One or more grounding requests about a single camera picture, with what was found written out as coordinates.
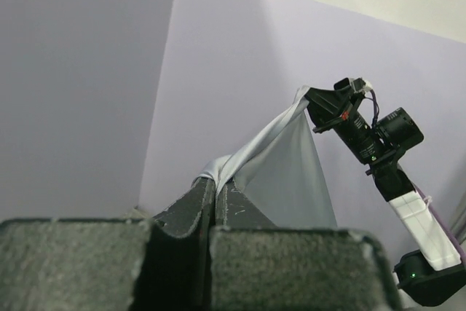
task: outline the lavender wall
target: lavender wall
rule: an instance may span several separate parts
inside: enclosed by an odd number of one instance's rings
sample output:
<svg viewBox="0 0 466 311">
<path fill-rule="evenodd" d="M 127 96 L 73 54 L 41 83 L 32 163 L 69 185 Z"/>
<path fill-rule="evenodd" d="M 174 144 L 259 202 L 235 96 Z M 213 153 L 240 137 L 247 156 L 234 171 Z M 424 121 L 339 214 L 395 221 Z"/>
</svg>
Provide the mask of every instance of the lavender wall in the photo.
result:
<svg viewBox="0 0 466 311">
<path fill-rule="evenodd" d="M 449 218 L 466 188 L 466 45 L 310 0 L 175 0 L 141 190 L 160 211 L 209 160 L 286 108 L 303 84 L 369 79 L 382 115 L 425 134 L 402 161 Z M 363 112 L 370 116 L 371 107 Z M 315 136 L 339 225 L 368 229 L 395 261 L 412 239 L 334 133 Z"/>
<path fill-rule="evenodd" d="M 136 205 L 173 0 L 0 0 L 0 220 Z"/>
</svg>

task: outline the camera lens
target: camera lens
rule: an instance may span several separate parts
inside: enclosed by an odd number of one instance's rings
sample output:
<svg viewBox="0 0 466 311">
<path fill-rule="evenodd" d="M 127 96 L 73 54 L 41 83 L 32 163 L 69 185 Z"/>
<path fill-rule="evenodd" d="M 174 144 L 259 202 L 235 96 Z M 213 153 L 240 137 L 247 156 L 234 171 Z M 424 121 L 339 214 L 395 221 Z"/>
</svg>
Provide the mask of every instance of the camera lens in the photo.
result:
<svg viewBox="0 0 466 311">
<path fill-rule="evenodd" d="M 363 164 L 370 163 L 373 158 L 379 158 L 384 153 L 383 145 L 373 137 L 371 128 L 359 113 L 334 129 Z"/>
<path fill-rule="evenodd" d="M 424 140 L 421 130 L 402 108 L 381 119 L 376 130 L 385 143 L 403 147 L 406 151 Z"/>
</svg>

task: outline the white cloth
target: white cloth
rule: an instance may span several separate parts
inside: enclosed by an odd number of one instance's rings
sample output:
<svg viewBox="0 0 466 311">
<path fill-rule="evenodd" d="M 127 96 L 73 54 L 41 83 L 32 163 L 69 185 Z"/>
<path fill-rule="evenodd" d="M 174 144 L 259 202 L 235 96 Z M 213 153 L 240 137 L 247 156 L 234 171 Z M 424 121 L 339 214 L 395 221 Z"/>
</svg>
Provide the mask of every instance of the white cloth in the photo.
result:
<svg viewBox="0 0 466 311">
<path fill-rule="evenodd" d="M 199 177 L 216 183 L 217 195 L 233 180 L 279 227 L 336 227 L 330 197 L 307 116 L 309 87 L 234 154 L 210 162 Z"/>
</svg>

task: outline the gray cloth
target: gray cloth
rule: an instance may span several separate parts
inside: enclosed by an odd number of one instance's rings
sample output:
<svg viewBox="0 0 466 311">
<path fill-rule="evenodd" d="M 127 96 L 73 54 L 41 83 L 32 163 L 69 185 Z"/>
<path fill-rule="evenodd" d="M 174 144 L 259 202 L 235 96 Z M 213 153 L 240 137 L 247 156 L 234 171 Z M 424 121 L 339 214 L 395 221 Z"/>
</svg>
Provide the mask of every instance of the gray cloth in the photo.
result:
<svg viewBox="0 0 466 311">
<path fill-rule="evenodd" d="M 309 87 L 235 154 L 213 160 L 199 177 L 211 178 L 217 195 L 233 180 L 279 227 L 336 227 L 330 197 L 307 116 Z"/>
</svg>

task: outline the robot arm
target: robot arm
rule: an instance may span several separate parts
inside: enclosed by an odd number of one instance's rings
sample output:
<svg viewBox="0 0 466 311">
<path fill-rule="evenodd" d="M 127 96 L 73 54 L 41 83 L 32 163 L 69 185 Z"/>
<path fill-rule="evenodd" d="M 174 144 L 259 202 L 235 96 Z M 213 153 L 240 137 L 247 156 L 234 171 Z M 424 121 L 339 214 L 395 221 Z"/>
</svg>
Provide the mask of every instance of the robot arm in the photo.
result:
<svg viewBox="0 0 466 311">
<path fill-rule="evenodd" d="M 369 82 L 343 79 L 333 90 L 310 88 L 307 110 L 314 132 L 335 130 L 356 158 L 368 165 L 383 198 L 416 240 L 419 250 L 406 254 L 394 268 L 398 288 L 422 306 L 437 306 L 466 285 L 466 256 L 398 160 L 424 140 L 414 121 L 399 108 L 378 120 L 379 106 Z M 364 99 L 374 104 L 369 125 L 358 112 Z"/>
</svg>

